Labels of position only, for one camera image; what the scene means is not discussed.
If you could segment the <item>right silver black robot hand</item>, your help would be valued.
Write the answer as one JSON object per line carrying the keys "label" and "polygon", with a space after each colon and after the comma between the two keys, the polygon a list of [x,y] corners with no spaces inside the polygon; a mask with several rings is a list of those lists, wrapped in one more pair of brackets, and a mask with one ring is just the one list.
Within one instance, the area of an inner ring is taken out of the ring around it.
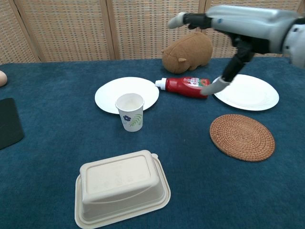
{"label": "right silver black robot hand", "polygon": [[183,25],[189,29],[212,28],[231,38],[237,52],[216,82],[205,86],[201,95],[212,95],[228,86],[256,53],[276,53],[290,57],[290,62],[305,66],[305,20],[295,11],[217,5],[205,13],[180,12],[168,27]]}

